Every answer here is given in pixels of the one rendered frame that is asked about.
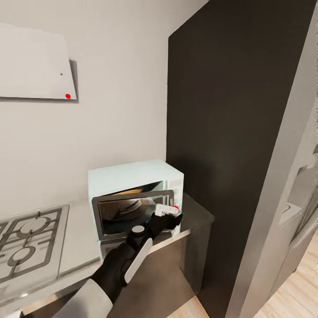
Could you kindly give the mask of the microwave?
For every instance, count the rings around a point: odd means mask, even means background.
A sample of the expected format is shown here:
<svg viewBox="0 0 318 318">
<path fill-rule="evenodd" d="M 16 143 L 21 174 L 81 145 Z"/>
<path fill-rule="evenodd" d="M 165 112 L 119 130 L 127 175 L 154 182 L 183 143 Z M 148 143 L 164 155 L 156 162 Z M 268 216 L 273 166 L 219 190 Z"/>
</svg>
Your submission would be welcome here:
<svg viewBox="0 0 318 318">
<path fill-rule="evenodd" d="M 184 175 L 161 159 L 149 159 L 87 173 L 88 199 L 97 240 L 128 237 L 151 219 L 157 204 L 182 209 Z M 140 193 L 112 195 L 143 186 Z"/>
</svg>

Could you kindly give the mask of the popcorn bag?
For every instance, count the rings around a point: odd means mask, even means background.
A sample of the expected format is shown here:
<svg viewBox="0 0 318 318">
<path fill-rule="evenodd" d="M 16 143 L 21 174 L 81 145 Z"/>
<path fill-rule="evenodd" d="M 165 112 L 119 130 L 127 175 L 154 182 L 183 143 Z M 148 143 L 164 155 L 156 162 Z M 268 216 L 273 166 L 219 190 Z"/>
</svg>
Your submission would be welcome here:
<svg viewBox="0 0 318 318">
<path fill-rule="evenodd" d="M 111 193 L 110 196 L 112 196 L 112 195 L 120 195 L 120 194 L 140 193 L 140 192 L 142 192 L 142 190 L 143 190 L 143 186 L 139 186 L 139 187 L 135 187 L 135 188 L 132 188 L 132 189 L 126 189 L 126 190 L 123 190 L 123 191 L 118 191 L 118 192 L 115 192 L 115 193 Z"/>
</svg>

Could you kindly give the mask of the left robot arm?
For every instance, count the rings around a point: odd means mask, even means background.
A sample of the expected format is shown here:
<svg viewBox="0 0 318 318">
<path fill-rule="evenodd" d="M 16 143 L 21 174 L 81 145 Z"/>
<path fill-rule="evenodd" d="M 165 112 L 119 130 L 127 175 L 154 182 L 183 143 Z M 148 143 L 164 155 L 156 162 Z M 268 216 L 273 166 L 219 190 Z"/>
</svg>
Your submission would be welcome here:
<svg viewBox="0 0 318 318">
<path fill-rule="evenodd" d="M 183 214 L 177 207 L 157 204 L 151 219 L 135 226 L 126 243 L 111 250 L 103 265 L 52 318 L 106 318 L 148 253 L 153 240 L 163 230 L 179 226 Z"/>
</svg>

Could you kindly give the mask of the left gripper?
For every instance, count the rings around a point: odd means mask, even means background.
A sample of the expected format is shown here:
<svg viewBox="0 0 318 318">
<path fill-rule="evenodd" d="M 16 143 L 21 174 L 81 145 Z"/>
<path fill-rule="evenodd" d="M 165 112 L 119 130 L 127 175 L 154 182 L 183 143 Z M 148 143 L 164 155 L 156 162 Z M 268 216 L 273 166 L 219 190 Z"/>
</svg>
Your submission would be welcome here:
<svg viewBox="0 0 318 318">
<path fill-rule="evenodd" d="M 176 226 L 179 226 L 182 221 L 183 214 L 174 217 L 172 214 L 165 213 L 163 216 L 156 216 L 155 211 L 151 212 L 151 219 L 159 225 L 159 230 L 161 233 L 163 230 L 174 230 Z"/>
</svg>

